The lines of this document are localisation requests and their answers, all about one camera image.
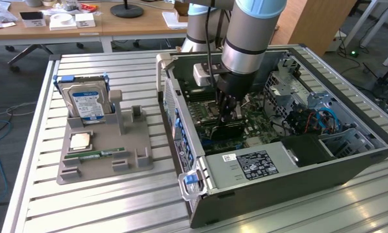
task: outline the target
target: blue hard drive label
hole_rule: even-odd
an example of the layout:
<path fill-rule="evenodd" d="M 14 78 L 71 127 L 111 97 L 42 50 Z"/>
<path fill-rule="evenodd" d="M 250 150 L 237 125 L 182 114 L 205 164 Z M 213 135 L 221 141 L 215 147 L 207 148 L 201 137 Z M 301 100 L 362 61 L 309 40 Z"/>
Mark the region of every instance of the blue hard drive label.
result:
<path fill-rule="evenodd" d="M 99 120 L 103 118 L 102 105 L 97 102 L 97 91 L 75 92 L 71 96 L 78 115 L 83 120 Z"/>
<path fill-rule="evenodd" d="M 265 150 L 237 156 L 237 161 L 248 180 L 278 173 Z"/>

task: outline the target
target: hard drive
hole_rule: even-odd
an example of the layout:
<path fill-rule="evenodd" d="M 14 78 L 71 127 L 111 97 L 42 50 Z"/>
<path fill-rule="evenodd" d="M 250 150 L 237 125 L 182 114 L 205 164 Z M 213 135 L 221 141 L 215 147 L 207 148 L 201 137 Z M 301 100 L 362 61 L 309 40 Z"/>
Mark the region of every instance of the hard drive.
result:
<path fill-rule="evenodd" d="M 107 99 L 107 75 L 94 77 L 54 76 L 54 86 L 63 98 L 69 117 L 79 117 L 83 124 L 105 121 L 111 113 Z"/>

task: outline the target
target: tape roll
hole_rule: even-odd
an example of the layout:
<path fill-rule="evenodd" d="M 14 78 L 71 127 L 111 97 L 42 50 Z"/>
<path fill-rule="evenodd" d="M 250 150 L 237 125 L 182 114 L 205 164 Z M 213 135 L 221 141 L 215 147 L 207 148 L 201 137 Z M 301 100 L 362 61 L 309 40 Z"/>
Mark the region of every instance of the tape roll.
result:
<path fill-rule="evenodd" d="M 57 21 L 62 25 L 73 23 L 73 16 L 66 13 L 58 13 L 50 16 L 50 21 Z"/>

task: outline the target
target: aluminum workbench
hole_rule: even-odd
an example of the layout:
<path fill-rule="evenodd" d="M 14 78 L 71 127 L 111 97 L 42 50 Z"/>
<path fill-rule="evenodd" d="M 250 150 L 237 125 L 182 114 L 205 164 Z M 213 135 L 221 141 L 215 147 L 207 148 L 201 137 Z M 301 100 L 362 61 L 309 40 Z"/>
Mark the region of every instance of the aluminum workbench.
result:
<path fill-rule="evenodd" d="M 294 49 L 388 132 L 388 115 L 309 49 Z M 62 55 L 49 61 L 2 232 L 388 233 L 388 159 L 341 186 L 207 227 L 189 228 L 154 90 L 154 56 L 166 51 Z M 139 104 L 147 113 L 154 168 L 58 185 L 66 108 L 51 76 L 103 72 L 110 88 L 122 90 L 122 110 Z M 305 71 L 301 79 L 310 83 Z M 321 88 L 312 83 L 313 90 Z"/>

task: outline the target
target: desk lamp base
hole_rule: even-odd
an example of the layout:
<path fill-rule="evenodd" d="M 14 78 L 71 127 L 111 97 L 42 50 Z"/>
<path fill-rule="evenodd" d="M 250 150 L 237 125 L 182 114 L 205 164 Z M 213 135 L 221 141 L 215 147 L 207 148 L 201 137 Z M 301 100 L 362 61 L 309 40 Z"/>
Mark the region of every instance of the desk lamp base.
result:
<path fill-rule="evenodd" d="M 110 13 L 119 18 L 135 18 L 143 13 L 143 9 L 135 5 L 127 5 L 125 8 L 123 4 L 110 7 Z"/>

